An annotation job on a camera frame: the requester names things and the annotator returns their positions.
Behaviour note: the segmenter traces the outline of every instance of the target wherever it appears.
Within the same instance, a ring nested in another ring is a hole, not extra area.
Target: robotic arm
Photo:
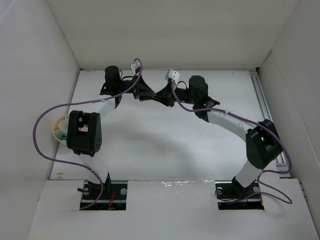
[[[105,69],[105,83],[100,95],[115,96],[132,86],[136,81],[140,66],[135,63],[131,68],[134,76],[121,78],[118,67],[108,66]],[[208,111],[198,111],[195,114],[208,123],[219,125],[236,134],[246,142],[247,161],[227,188],[228,196],[233,198],[246,196],[248,189],[262,170],[282,152],[281,147],[265,130],[259,127],[252,128],[251,124],[235,119],[228,113],[209,110],[220,103],[208,95],[208,85],[203,77],[192,76],[189,79],[189,86],[187,87],[185,84],[186,88],[178,87],[179,77],[180,74],[171,69],[165,77],[167,85],[155,93],[141,76],[139,82],[127,93],[133,94],[134,99],[140,101],[152,100],[167,107],[173,107],[176,102],[172,93],[172,84],[174,84],[174,92],[180,102],[193,105],[194,110],[208,108]],[[102,144],[101,118],[117,108],[121,99],[122,97],[119,96],[111,100],[93,103],[83,111],[72,111],[68,122],[67,147],[77,155],[93,157],[100,150]],[[260,124],[278,136],[277,130],[270,120],[265,119]]]

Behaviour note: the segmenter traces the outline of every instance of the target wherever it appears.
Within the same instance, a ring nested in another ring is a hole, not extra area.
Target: green object
[[[67,136],[62,135],[62,136],[60,137],[60,140],[63,140],[63,141],[67,140]]]

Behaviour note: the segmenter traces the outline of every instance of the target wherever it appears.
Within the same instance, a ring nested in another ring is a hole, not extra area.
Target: red wire
[[[113,190],[112,193],[111,193],[111,199],[110,199],[110,201],[109,201],[109,205],[108,205],[107,210],[110,210],[110,207],[111,207],[111,205],[112,205],[112,202],[113,202],[115,196],[116,196],[116,191]]]

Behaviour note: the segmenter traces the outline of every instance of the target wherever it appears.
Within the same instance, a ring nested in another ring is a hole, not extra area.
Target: white wall
[[[0,239],[25,240],[52,164],[32,141],[37,117],[71,100],[79,66],[46,0],[4,1],[0,14]],[[40,124],[40,148],[54,157],[50,128]]]
[[[255,68],[299,0],[48,0],[81,68]]]
[[[259,70],[280,137],[320,232],[320,1],[300,0]]]

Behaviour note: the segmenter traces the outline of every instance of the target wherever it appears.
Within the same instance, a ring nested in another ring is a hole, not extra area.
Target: black and white robotic arm
[[[138,76],[139,65],[135,63],[131,68],[134,73],[133,77],[130,80],[125,80],[129,77],[121,78],[118,67],[107,67],[105,69],[105,83],[100,95],[115,96],[132,86]],[[172,93],[172,84],[174,84],[174,92],[180,102],[193,105],[193,110],[208,108],[208,110],[195,112],[196,116],[208,123],[225,128],[246,142],[247,161],[232,179],[228,195],[233,198],[242,198],[248,195],[248,189],[261,172],[281,154],[281,147],[265,130],[259,127],[253,128],[251,124],[229,115],[228,111],[209,110],[220,103],[208,95],[208,85],[203,77],[192,76],[189,79],[188,87],[185,84],[186,88],[178,87],[179,77],[180,74],[176,70],[168,71],[165,77],[167,85],[157,93],[140,77],[138,83],[127,93],[133,94],[134,98],[140,101],[156,101],[167,107],[173,107],[176,102]],[[84,158],[94,157],[102,144],[101,119],[119,106],[121,98],[119,96],[106,101],[102,100],[89,105],[83,111],[72,111],[68,121],[67,147],[77,155],[86,155]],[[272,121],[265,119],[260,124],[278,136]]]

